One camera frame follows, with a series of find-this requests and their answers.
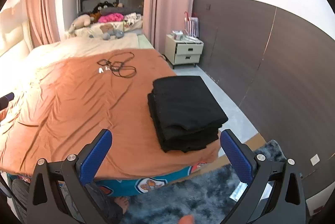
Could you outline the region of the teal cartoon bed sheet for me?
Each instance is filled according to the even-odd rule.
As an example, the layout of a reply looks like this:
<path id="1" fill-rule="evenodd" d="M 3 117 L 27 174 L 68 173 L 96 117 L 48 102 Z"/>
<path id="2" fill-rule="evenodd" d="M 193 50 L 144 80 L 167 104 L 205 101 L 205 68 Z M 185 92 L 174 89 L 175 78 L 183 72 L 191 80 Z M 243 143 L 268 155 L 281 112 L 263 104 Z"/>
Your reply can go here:
<path id="1" fill-rule="evenodd" d="M 93 160 L 92 158 L 77 161 L 77 173 L 81 183 L 93 181 L 101 162 L 99 159 Z M 111 199 L 116 197 L 132 197 L 138 194 L 148 193 L 178 179 L 184 179 L 201 168 L 204 164 L 204 162 L 199 162 L 196 165 L 185 167 L 180 171 L 153 178 L 97 180 L 95 181 L 95 185 L 101 193 Z"/>

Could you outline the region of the person's bare foot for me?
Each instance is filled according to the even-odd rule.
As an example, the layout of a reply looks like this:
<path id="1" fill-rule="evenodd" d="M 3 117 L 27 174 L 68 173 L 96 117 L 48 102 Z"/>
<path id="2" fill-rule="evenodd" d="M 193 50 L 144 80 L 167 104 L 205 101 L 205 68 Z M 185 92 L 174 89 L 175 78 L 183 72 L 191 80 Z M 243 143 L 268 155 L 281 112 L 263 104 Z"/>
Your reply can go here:
<path id="1" fill-rule="evenodd" d="M 121 207 L 123 214 L 125 214 L 129 207 L 128 199 L 126 197 L 116 197 L 113 201 Z"/>

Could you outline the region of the grey fluffy rug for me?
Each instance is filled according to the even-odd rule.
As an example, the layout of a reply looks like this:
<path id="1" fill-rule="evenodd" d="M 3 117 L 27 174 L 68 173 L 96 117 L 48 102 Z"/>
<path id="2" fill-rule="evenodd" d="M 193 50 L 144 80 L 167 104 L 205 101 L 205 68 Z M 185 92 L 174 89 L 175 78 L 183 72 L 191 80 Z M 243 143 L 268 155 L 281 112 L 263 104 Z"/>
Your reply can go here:
<path id="1" fill-rule="evenodd" d="M 192 215 L 196 223 L 220 223 L 235 206 L 240 180 L 229 163 L 182 182 L 130 197 L 121 223 L 177 223 Z"/>

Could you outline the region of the orange-brown duvet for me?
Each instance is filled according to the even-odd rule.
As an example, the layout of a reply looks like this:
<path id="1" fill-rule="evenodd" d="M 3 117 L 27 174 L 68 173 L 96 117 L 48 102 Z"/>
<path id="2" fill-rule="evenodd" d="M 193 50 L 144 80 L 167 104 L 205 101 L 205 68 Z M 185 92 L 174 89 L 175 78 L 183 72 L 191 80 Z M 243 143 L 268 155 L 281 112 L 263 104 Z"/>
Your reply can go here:
<path id="1" fill-rule="evenodd" d="M 218 158 L 219 143 L 183 153 L 163 152 L 148 107 L 153 81 L 174 75 L 153 49 L 136 49 L 132 78 L 99 71 L 112 53 L 72 57 L 33 69 L 1 112 L 1 170 L 31 176 L 37 161 L 78 154 L 102 129 L 112 147 L 97 179 L 135 179 L 179 171 Z"/>

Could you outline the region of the folded black clothes stack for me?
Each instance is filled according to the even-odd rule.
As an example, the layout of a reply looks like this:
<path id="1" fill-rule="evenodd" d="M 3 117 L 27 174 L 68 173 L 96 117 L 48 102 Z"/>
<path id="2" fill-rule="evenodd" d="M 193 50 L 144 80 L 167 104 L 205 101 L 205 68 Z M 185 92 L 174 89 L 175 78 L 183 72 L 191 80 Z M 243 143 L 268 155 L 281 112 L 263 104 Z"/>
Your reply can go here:
<path id="1" fill-rule="evenodd" d="M 199 151 L 219 139 L 228 116 L 200 76 L 172 76 L 153 81 L 148 106 L 164 152 Z"/>

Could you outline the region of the cream bedside table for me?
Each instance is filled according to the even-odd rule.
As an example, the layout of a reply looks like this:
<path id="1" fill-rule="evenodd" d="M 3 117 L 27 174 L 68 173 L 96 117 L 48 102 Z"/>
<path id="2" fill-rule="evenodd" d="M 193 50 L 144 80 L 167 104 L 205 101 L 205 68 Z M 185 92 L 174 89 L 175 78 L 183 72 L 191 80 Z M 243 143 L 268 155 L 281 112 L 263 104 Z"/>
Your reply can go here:
<path id="1" fill-rule="evenodd" d="M 196 66 L 200 62 L 204 44 L 200 40 L 174 40 L 172 35 L 166 35 L 164 56 L 175 68 L 179 65 Z"/>

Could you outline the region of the white teddy bear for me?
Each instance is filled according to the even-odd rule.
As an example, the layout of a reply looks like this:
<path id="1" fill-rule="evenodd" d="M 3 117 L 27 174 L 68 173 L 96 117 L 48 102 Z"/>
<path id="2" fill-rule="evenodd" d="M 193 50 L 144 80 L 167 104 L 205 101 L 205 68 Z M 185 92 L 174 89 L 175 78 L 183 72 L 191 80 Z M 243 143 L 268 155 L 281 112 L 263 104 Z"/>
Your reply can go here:
<path id="1" fill-rule="evenodd" d="M 82 14 L 82 15 L 80 15 L 79 17 L 77 17 L 76 19 L 74 19 L 74 21 L 70 25 L 68 33 L 72 34 L 77 29 L 80 29 L 80 28 L 83 28 L 83 27 L 88 27 L 89 25 L 91 25 L 91 23 L 92 23 L 93 20 L 94 20 L 94 17 L 91 17 L 88 14 Z"/>

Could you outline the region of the striped gift bag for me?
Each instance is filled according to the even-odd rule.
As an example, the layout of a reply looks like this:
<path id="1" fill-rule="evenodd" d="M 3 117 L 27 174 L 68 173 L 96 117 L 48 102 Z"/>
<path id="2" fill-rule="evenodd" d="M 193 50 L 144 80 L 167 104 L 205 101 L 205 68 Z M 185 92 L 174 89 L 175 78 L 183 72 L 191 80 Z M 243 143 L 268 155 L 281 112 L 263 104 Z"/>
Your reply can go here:
<path id="1" fill-rule="evenodd" d="M 197 17 L 190 17 L 187 11 L 184 12 L 183 33 L 190 37 L 199 37 L 199 19 Z"/>

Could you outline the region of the pink plush toy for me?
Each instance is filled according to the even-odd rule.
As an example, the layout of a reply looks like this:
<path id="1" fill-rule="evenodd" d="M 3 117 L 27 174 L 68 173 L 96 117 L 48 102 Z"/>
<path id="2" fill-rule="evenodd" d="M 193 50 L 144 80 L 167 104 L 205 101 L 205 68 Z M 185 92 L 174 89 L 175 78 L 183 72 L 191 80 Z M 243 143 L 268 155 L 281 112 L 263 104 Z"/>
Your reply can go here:
<path id="1" fill-rule="evenodd" d="M 120 13 L 111 13 L 108 15 L 101 15 L 98 22 L 99 23 L 108 23 L 108 22 L 122 22 L 124 16 Z"/>

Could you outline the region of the cream upholstered headboard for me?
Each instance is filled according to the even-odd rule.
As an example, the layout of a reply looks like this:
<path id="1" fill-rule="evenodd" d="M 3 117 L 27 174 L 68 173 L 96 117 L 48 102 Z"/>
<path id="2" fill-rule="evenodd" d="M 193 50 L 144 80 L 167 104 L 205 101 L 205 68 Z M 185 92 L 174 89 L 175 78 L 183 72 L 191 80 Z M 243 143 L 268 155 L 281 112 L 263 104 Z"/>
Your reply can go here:
<path id="1" fill-rule="evenodd" d="M 33 50 L 30 23 L 19 3 L 1 12 L 1 57 L 25 58 Z"/>

